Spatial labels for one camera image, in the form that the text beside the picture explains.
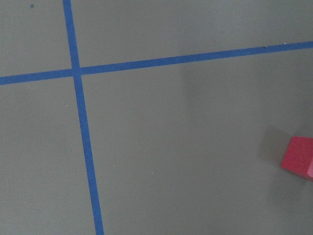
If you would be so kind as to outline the red cube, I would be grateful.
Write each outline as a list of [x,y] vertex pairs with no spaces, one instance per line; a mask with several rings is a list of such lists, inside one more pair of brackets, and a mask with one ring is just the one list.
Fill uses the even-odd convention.
[[281,167],[306,180],[313,181],[313,139],[292,137]]

